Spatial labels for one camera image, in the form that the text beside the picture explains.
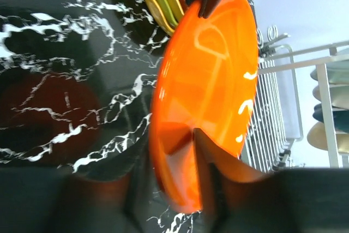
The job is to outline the dark teal plate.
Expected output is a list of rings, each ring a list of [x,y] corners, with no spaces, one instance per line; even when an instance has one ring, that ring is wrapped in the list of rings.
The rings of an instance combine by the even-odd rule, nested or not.
[[[336,130],[348,133],[349,131],[349,111],[339,107],[332,107],[334,127]],[[314,106],[313,118],[324,123],[322,104]]]

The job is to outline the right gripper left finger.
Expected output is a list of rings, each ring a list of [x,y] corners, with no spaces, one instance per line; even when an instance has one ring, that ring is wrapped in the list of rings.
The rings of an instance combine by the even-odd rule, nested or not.
[[[146,232],[149,159],[122,178],[85,180],[55,168],[1,169],[1,232]]]

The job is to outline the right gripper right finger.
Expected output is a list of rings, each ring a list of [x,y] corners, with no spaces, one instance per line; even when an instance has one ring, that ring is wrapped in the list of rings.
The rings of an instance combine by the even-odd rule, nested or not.
[[[346,168],[264,173],[193,135],[207,232],[348,232]]]

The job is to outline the cream plate with dark patch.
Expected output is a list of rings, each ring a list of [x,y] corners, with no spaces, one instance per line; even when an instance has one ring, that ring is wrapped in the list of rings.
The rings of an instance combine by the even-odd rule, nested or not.
[[[326,128],[322,122],[317,122],[307,134],[308,143],[319,150],[328,151],[334,140],[327,138]],[[348,133],[335,132],[336,146],[339,154],[348,154]]]

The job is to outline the red-orange scalloped plate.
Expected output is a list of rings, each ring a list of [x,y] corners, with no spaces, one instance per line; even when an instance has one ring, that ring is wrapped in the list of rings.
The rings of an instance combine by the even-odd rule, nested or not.
[[[149,152],[159,188],[180,213],[201,210],[192,132],[240,155],[254,107],[258,47],[247,0],[221,0],[207,19],[185,12],[164,53],[151,102]]]

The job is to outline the light green flower plate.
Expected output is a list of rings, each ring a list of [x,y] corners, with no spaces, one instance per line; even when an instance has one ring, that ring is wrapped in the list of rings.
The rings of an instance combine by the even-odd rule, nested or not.
[[[328,82],[334,85],[348,85],[348,60],[327,63]]]

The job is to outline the white plate teal rim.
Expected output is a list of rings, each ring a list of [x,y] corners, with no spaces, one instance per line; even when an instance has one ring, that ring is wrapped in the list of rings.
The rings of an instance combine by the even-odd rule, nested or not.
[[[330,102],[333,107],[348,110],[348,85],[329,85]],[[318,101],[323,102],[319,85],[312,90],[312,95]]]

